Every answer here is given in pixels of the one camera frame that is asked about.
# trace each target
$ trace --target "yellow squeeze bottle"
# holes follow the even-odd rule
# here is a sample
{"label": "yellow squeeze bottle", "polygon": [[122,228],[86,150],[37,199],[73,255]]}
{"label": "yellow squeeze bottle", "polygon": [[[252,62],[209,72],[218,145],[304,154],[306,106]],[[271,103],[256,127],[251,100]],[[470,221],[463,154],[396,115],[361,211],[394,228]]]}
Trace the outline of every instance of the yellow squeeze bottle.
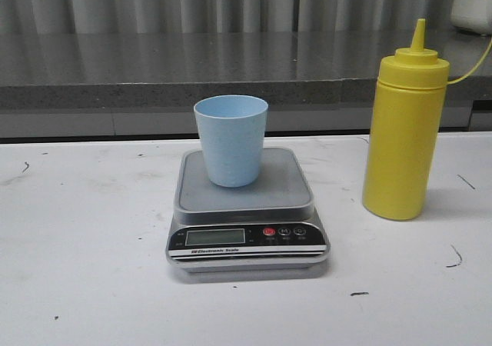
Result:
{"label": "yellow squeeze bottle", "polygon": [[419,19],[411,46],[381,61],[362,200],[383,218],[412,219],[424,206],[449,74],[424,36]]}

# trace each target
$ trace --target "cup rim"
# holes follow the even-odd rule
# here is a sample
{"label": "cup rim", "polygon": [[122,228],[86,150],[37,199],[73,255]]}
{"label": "cup rim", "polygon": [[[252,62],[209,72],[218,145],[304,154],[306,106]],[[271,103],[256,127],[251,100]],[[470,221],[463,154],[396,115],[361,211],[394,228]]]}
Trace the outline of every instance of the cup rim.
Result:
{"label": "cup rim", "polygon": [[[242,115],[240,117],[219,117],[217,115],[208,115],[208,114],[202,113],[201,111],[197,110],[197,106],[199,106],[202,102],[211,100],[213,98],[228,98],[230,96],[238,96],[238,97],[241,97],[241,98],[253,98],[255,100],[259,100],[259,102],[262,103],[264,107],[260,111],[256,111],[256,112],[251,113],[251,114],[248,114],[248,115]],[[236,94],[211,96],[210,98],[204,98],[204,99],[200,100],[199,102],[197,102],[193,106],[193,111],[196,114],[199,114],[199,115],[201,115],[203,117],[206,117],[206,118],[213,118],[213,119],[242,119],[242,118],[250,118],[250,117],[254,117],[256,115],[262,114],[262,113],[266,112],[267,110],[268,110],[268,103],[264,99],[257,98],[256,96],[251,96],[251,95],[236,95]]]}

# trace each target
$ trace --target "yellow cord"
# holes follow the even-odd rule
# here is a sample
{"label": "yellow cord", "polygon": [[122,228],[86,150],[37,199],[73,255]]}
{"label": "yellow cord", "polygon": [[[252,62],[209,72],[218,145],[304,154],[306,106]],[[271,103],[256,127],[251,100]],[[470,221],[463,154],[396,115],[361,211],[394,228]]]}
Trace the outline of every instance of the yellow cord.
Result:
{"label": "yellow cord", "polygon": [[456,78],[453,81],[448,81],[447,83],[449,85],[454,85],[455,83],[461,82],[465,78],[468,78],[470,75],[472,75],[478,69],[478,67],[480,67],[482,65],[482,63],[484,62],[484,60],[487,57],[487,55],[489,55],[490,48],[492,48],[492,36],[490,37],[490,42],[489,42],[489,45],[487,46],[487,49],[485,49],[484,54],[482,55],[482,57],[480,58],[480,60],[477,62],[477,64],[472,69],[470,69],[470,71],[466,75],[463,75],[463,76],[461,76],[459,78]]}

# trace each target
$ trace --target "red button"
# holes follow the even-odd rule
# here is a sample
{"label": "red button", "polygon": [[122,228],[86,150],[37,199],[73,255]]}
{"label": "red button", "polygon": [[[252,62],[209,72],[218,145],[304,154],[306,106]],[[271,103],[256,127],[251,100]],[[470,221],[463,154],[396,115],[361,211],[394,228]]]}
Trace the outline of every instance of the red button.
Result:
{"label": "red button", "polygon": [[272,227],[263,228],[263,234],[265,236],[273,236],[275,234],[275,229]]}

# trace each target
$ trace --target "lcd display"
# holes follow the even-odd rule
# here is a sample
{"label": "lcd display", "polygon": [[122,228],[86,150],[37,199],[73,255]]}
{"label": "lcd display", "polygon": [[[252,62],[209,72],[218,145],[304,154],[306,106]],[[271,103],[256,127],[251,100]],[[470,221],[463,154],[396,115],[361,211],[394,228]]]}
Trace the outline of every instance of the lcd display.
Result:
{"label": "lcd display", "polygon": [[186,245],[244,244],[244,229],[208,229],[188,231]]}

